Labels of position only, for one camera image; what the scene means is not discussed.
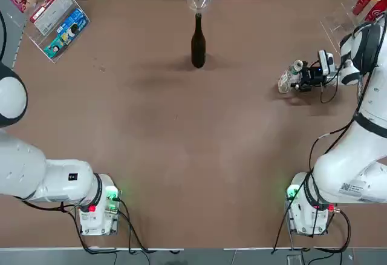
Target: clear plastic stand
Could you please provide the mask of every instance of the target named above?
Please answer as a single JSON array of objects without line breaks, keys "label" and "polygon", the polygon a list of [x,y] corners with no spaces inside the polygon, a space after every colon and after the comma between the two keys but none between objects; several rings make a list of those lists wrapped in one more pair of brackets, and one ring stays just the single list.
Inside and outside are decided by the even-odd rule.
[{"label": "clear plastic stand", "polygon": [[8,14],[53,63],[62,57],[90,23],[75,0],[38,0],[23,15],[25,21],[21,22],[20,18]]},{"label": "clear plastic stand", "polygon": [[352,13],[352,8],[355,6],[356,2],[357,0],[342,2],[339,8],[321,20],[322,28],[326,32],[338,55],[340,55],[341,40],[364,21],[365,16],[376,3],[375,1],[371,1],[363,11],[356,16]]}]

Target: floor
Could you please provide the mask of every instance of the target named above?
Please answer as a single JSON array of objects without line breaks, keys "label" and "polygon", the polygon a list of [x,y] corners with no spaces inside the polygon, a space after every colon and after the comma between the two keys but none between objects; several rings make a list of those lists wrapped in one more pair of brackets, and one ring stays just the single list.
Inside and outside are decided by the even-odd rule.
[{"label": "floor", "polygon": [[[189,249],[172,255],[168,251],[157,252],[149,255],[153,265],[287,265],[289,255],[299,255],[297,252],[279,250],[271,255],[271,250],[222,250],[222,249]],[[319,251],[304,253],[305,265],[314,258],[325,257]],[[379,265],[385,264],[387,250],[372,249],[348,249],[343,254],[343,265]],[[0,265],[19,264],[114,264],[115,255],[88,255],[82,250],[22,250],[22,251],[0,251]],[[130,256],[127,252],[119,252],[116,265],[148,265],[143,254]],[[340,255],[337,254],[326,260],[319,260],[317,265],[339,265]]]}]

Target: bottle neck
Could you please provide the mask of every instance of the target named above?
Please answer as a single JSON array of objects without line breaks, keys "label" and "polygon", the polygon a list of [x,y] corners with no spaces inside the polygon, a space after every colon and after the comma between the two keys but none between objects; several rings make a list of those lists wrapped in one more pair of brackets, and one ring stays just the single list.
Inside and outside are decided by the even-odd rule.
[{"label": "bottle neck", "polygon": [[195,19],[195,33],[201,33],[201,14],[196,14]]}]

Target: sticker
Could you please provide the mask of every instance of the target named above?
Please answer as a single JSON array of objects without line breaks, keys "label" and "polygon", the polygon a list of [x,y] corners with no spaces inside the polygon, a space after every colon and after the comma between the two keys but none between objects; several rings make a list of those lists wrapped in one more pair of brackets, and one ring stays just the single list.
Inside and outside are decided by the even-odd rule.
[{"label": "sticker", "polygon": [[68,181],[71,182],[73,180],[78,180],[78,173],[69,173],[68,174]]},{"label": "sticker", "polygon": [[366,187],[366,182],[361,180],[353,180],[351,183],[343,183],[339,192],[344,195],[350,195],[352,197],[357,197],[358,201],[364,203],[384,203],[385,200],[378,197],[368,196],[367,191],[364,190]]},{"label": "sticker", "polygon": [[341,194],[350,195],[352,197],[362,197],[362,192],[366,182],[353,180],[351,183],[343,183],[339,192]]}]

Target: plastic container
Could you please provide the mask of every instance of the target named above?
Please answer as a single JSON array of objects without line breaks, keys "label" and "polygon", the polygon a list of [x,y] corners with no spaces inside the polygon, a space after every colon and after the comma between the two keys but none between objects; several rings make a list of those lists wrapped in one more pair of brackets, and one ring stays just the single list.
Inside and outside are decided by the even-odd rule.
[{"label": "plastic container", "polygon": [[35,8],[24,12],[22,23],[8,16],[53,63],[75,44],[90,23],[75,0],[38,0]]}]

